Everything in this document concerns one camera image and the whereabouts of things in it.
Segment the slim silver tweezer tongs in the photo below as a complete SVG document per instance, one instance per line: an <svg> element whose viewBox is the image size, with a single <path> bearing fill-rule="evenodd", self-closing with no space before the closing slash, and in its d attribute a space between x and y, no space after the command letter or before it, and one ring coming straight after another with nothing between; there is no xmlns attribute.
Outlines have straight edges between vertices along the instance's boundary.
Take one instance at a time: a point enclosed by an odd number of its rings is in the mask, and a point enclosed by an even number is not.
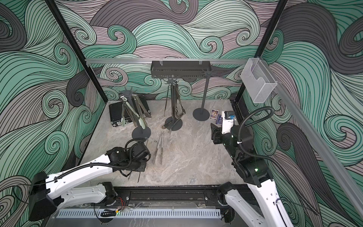
<svg viewBox="0 0 363 227"><path fill-rule="evenodd" d="M159 161L160 164L162 164L163 162L163 138L164 138L164 133L161 132L159 141L157 143L157 148L155 150L155 155L153 160L154 165L156 164L157 161Z"/></svg>

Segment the dark slim steel tongs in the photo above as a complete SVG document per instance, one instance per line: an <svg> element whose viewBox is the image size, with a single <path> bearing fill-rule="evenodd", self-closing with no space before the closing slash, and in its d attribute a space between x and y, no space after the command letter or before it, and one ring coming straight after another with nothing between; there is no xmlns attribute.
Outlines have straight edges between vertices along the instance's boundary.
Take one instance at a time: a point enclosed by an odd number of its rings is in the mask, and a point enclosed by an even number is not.
<svg viewBox="0 0 363 227"><path fill-rule="evenodd" d="M176 83L175 88L176 88L176 99L177 99L177 102L179 102L179 106L181 108L181 111L179 111L178 108L176 108L176 117L181 118L184 114L186 114L186 111L181 102L178 83Z"/></svg>

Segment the black locking tongs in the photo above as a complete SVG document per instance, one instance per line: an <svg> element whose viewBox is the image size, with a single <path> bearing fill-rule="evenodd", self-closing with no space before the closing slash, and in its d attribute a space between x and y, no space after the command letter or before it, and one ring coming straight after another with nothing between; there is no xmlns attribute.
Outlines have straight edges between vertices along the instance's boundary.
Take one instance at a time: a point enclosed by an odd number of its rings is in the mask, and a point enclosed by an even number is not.
<svg viewBox="0 0 363 227"><path fill-rule="evenodd" d="M176 85L177 81L171 84L171 106L172 106L172 117L177 119L176 117L176 108L177 108L177 99L176 99Z"/></svg>

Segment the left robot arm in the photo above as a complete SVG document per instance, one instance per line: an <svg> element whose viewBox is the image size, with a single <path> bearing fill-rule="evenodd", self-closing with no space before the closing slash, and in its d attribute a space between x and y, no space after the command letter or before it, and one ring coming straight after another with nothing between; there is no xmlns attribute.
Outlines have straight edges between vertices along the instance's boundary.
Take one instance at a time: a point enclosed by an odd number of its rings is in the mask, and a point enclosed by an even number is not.
<svg viewBox="0 0 363 227"><path fill-rule="evenodd" d="M29 191L29 220L37 221L62 208L84 203L113 205L117 192L111 182L100 186L79 187L99 176L116 171L143 172L151 154L144 145L134 148L115 147L83 165L56 174L36 174Z"/></svg>

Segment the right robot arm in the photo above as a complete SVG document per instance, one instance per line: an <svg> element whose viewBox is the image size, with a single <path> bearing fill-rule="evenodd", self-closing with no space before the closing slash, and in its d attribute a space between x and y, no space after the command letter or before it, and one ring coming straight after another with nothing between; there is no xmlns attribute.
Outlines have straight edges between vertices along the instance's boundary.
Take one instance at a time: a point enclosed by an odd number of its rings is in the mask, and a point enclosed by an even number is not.
<svg viewBox="0 0 363 227"><path fill-rule="evenodd" d="M246 183L247 195L238 191L231 182L220 185L217 189L218 203L227 206L223 217L231 222L238 214L249 227L291 227L287 211L277 192L275 181L269 168L262 158L251 157L240 151L237 140L238 126L229 131L211 124L211 139L214 144L222 144L232 158L232 166Z"/></svg>

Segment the left grey utensil stand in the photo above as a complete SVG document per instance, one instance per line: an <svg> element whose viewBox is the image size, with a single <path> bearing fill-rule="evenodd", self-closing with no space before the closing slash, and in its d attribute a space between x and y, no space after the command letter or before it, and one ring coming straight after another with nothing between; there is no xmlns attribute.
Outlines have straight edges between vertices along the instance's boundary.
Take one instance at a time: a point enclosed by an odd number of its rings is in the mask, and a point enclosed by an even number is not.
<svg viewBox="0 0 363 227"><path fill-rule="evenodd" d="M125 89L120 94L122 100L122 126L126 125L125 112L129 115L135 129L132 132L132 138L146 138L151 135L151 129L148 127L146 118L151 118L151 114L143 105L138 94L132 91L132 88Z"/></svg>

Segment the grey utensil stand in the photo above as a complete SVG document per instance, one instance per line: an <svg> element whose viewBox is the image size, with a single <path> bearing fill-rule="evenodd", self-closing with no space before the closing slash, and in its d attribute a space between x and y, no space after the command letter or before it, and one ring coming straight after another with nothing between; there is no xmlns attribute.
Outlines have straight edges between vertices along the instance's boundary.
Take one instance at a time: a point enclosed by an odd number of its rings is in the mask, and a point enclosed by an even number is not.
<svg viewBox="0 0 363 227"><path fill-rule="evenodd" d="M193 117L197 120L197 121L206 121L209 119L209 111L207 109L205 109L205 102L206 102L206 96L207 96L207 91L208 91L208 86L209 86L209 80L210 77L212 75L211 71L205 71L205 87L204 87L204 92L203 92L203 99L202 99L202 103L201 103L201 107L200 108L196 108L193 111Z"/></svg>
<svg viewBox="0 0 363 227"><path fill-rule="evenodd" d="M172 131L181 129L183 125L181 118L185 114L185 111L181 105L177 79L166 79L166 83L169 86L167 97L170 95L172 116L165 120L162 128L168 129L168 132L171 133Z"/></svg>
<svg viewBox="0 0 363 227"><path fill-rule="evenodd" d="M143 105L138 94L132 91L132 88L125 89L120 94L122 100L122 126L126 125L125 112L129 115L135 129L132 132L132 138L146 138L151 135L151 129L148 127L146 118L151 118L151 114Z"/></svg>

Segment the right grey utensil stand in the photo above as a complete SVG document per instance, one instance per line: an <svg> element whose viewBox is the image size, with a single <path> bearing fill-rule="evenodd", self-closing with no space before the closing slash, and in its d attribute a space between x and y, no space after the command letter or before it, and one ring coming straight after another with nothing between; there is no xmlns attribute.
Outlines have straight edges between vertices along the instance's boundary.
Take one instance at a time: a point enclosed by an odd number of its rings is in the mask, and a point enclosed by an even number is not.
<svg viewBox="0 0 363 227"><path fill-rule="evenodd" d="M205 109L205 102L206 102L206 96L207 96L207 91L208 91L208 86L209 86L209 80L210 77L212 75L211 71L205 71L205 87L204 87L204 92L203 92L203 99L202 99L202 103L201 103L201 107L200 108L196 108L193 111L193 117L197 120L197 121L206 121L209 119L209 111L207 109Z"/></svg>

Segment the middle grey utensil stand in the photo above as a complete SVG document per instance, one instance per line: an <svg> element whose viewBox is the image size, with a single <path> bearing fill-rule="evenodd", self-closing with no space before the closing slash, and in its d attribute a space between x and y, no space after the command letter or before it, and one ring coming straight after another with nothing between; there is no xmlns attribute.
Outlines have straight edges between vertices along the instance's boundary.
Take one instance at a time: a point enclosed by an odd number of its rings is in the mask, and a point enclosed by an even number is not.
<svg viewBox="0 0 363 227"><path fill-rule="evenodd" d="M169 86L167 97L170 95L172 116L165 120L162 128L168 129L168 132L171 133L172 131L181 129L183 125L181 118L185 114L185 111L181 105L177 79L166 79L166 83Z"/></svg>

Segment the blue playing card box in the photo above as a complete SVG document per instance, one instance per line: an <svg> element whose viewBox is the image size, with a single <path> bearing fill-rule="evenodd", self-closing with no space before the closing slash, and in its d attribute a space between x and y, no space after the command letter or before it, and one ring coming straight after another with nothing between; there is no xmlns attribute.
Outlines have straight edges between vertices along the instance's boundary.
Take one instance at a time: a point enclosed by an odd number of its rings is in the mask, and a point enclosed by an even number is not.
<svg viewBox="0 0 363 227"><path fill-rule="evenodd" d="M217 117L217 120L216 120L216 124L222 125L222 123L223 123L223 117L222 117L222 115L219 114Z"/></svg>

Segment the black aluminium case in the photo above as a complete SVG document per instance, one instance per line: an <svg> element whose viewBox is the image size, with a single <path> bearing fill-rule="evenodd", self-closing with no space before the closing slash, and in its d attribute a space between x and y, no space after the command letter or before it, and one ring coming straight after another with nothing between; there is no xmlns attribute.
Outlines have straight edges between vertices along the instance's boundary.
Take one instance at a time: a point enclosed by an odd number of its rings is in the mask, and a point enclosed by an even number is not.
<svg viewBox="0 0 363 227"><path fill-rule="evenodd" d="M122 126L122 100L121 102L110 104L109 112L110 112L110 121L113 127ZM132 123L129 115L125 112L125 120L126 124Z"/></svg>

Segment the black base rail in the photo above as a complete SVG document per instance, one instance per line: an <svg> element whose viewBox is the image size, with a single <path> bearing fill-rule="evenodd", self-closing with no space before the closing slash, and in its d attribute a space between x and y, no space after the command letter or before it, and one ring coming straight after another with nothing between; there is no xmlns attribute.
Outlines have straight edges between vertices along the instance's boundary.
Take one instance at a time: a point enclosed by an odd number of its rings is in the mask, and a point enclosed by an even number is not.
<svg viewBox="0 0 363 227"><path fill-rule="evenodd" d="M111 182L69 189L56 197L54 203L58 208L91 203L128 208L226 206L222 193L215 185L117 187Z"/></svg>

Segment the clear acrylic wall box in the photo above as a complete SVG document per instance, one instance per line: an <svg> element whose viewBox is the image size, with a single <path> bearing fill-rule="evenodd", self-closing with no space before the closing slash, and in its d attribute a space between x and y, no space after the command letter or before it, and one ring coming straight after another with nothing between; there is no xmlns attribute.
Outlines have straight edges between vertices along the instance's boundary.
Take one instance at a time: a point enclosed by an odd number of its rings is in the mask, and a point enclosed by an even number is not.
<svg viewBox="0 0 363 227"><path fill-rule="evenodd" d="M241 79L253 103L264 103L277 86L266 61L250 58L241 73Z"/></svg>

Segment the aluminium wall rail back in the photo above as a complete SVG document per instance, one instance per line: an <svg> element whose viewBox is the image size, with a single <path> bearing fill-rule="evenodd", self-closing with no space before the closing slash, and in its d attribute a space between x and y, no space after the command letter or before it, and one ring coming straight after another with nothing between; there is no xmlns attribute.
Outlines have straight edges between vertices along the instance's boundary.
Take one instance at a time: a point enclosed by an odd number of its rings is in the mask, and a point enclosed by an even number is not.
<svg viewBox="0 0 363 227"><path fill-rule="evenodd" d="M85 61L87 64L151 64L153 61L163 64L165 61L196 61L199 63L209 61L211 64L238 65L246 64L248 59L88 58Z"/></svg>

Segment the aluminium wall rail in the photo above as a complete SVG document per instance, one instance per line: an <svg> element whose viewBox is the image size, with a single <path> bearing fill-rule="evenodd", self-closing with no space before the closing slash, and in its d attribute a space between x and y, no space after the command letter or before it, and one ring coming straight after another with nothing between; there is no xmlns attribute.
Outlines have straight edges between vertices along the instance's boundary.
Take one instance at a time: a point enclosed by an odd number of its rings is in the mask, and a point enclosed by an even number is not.
<svg viewBox="0 0 363 227"><path fill-rule="evenodd" d="M209 61L211 64L238 65L246 64L248 59L88 58L85 61L87 64L151 64L153 61L163 64L165 61L196 61L199 63Z"/></svg>
<svg viewBox="0 0 363 227"><path fill-rule="evenodd" d="M283 86L281 82L276 79L276 75L269 67L269 65L262 61L262 65L269 72L272 79L277 83L275 91L281 97L286 108L289 109L292 116L296 119L297 123L301 127L301 130L306 135L312 147L318 152L319 156L325 162L330 172L334 176L337 183L340 185L351 204L354 206L360 217L363 216L363 192L348 173L346 168L341 164L334 152L330 149L328 144L322 138L321 134L316 130L307 116L303 113L296 102L291 98L288 90Z"/></svg>

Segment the aluminium wall rail right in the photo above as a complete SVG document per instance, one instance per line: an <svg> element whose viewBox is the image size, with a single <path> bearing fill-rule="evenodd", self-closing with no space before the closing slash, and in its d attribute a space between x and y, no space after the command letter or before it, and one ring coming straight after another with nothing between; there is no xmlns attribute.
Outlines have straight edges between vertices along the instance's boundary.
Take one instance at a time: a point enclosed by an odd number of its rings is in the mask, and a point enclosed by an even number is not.
<svg viewBox="0 0 363 227"><path fill-rule="evenodd" d="M334 176L337 183L340 185L351 204L354 206L360 217L363 216L363 192L348 173L346 168L341 164L334 152L330 149L328 144L322 138L321 134L316 130L307 116L303 113L296 102L291 98L288 90L283 86L281 82L276 79L276 75L269 67L269 65L262 61L262 65L269 72L272 79L277 83L275 91L281 97L286 108L289 109L292 116L296 119L297 123L301 127L301 130L306 135L312 147L318 152L319 156L325 162L330 172Z"/></svg>

